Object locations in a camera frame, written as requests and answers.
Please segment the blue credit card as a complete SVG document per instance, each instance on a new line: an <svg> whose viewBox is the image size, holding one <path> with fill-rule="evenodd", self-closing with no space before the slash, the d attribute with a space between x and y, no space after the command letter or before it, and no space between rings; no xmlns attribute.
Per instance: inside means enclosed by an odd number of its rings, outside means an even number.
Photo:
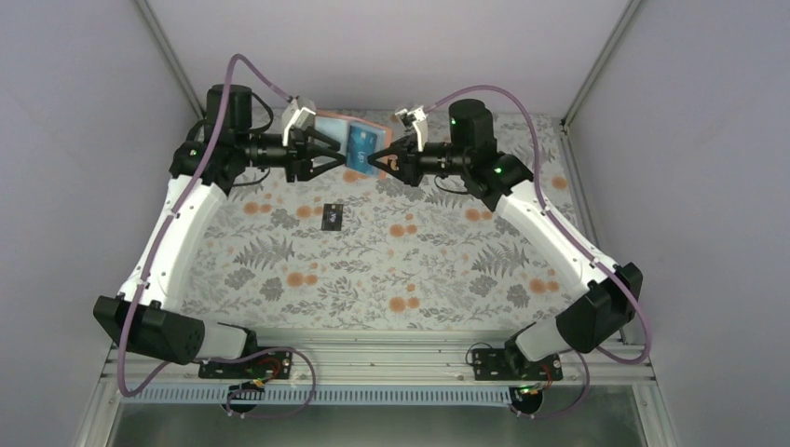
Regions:
<svg viewBox="0 0 790 447"><path fill-rule="evenodd" d="M347 136L346 167L368 177L379 172L367 162L367 157L384 148L386 132L362 123L352 123Z"/></svg>

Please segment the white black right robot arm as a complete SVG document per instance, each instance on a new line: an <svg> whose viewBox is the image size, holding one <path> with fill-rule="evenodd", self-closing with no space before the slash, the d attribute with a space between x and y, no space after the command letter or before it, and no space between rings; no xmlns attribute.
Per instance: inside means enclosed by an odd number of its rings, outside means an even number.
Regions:
<svg viewBox="0 0 790 447"><path fill-rule="evenodd" d="M517 156L498 150L493 114L483 102L450 105L449 142L428 142L422 109L397 116L411 131L369 155L369 163L411 186L427 174L459 176L469 194L527 238L575 298L554 318L534 322L505 342L511 376L526 379L542 360L560 352L589 353L637 316L641 271L597 249L546 199L538 175Z"/></svg>

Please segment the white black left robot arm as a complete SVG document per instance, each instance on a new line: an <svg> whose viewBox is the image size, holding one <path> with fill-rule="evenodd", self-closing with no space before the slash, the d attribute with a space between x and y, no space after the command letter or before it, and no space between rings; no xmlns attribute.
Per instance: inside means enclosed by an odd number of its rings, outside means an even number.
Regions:
<svg viewBox="0 0 790 447"><path fill-rule="evenodd" d="M252 125L257 95L248 87L213 86L203 140L190 134L175 151L163 209L140 260L114 297L101 296L94 318L116 346L181 365L222 358L235 376L252 374L259 351L243 327L179 313L187 276L215 213L248 168L283 169L287 182L306 182L344 164L340 143L316 130L312 101L291 97L282 129Z"/></svg>

